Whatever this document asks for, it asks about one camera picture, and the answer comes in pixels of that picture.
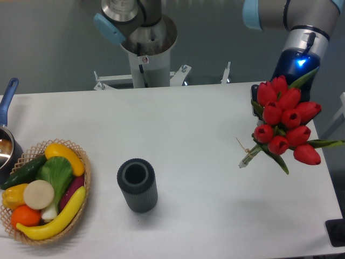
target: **orange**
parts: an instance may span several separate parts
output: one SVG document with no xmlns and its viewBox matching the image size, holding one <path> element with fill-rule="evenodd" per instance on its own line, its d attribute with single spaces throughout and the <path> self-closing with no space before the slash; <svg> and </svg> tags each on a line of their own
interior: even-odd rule
<svg viewBox="0 0 345 259">
<path fill-rule="evenodd" d="M 35 227 L 39 225 L 41 213 L 39 210 L 31 209 L 27 205 L 20 206 L 12 212 L 11 225 L 17 230 L 17 223 L 26 227 Z"/>
</svg>

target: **yellow pepper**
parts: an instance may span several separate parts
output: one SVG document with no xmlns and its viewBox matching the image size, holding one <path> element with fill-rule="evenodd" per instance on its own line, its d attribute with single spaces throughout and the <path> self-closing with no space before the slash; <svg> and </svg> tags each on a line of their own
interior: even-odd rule
<svg viewBox="0 0 345 259">
<path fill-rule="evenodd" d="M 16 209 L 21 205 L 24 205 L 24 198 L 23 193 L 24 189 L 27 187 L 27 183 L 23 183 L 21 185 L 16 185 L 6 189 L 3 192 L 2 196 L 2 204 L 5 208 L 9 209 Z"/>
</svg>

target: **blue light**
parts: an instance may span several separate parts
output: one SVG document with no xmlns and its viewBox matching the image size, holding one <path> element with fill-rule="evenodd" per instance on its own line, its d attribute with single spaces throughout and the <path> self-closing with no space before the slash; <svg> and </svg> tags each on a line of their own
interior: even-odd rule
<svg viewBox="0 0 345 259">
<path fill-rule="evenodd" d="M 297 64 L 302 67 L 302 65 L 306 62 L 306 59 L 301 59 L 301 60 L 297 60 Z"/>
</svg>

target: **saucepan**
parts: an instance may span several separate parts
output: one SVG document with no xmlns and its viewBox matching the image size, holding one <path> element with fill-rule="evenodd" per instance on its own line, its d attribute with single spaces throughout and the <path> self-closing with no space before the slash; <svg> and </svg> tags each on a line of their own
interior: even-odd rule
<svg viewBox="0 0 345 259">
<path fill-rule="evenodd" d="M 7 115 L 19 80 L 12 78 L 0 103 L 0 185 L 9 177 L 23 150 L 7 127 Z"/>
</svg>

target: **green cucumber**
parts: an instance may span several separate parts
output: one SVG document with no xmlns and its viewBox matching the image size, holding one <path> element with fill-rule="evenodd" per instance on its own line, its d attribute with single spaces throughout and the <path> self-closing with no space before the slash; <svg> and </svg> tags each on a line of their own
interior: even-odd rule
<svg viewBox="0 0 345 259">
<path fill-rule="evenodd" d="M 13 174 L 10 174 L 7 181 L 0 185 L 0 189 L 6 190 L 12 186 L 34 181 L 36 179 L 38 170 L 46 163 L 46 161 L 47 158 L 43 154 L 27 162 Z"/>
</svg>

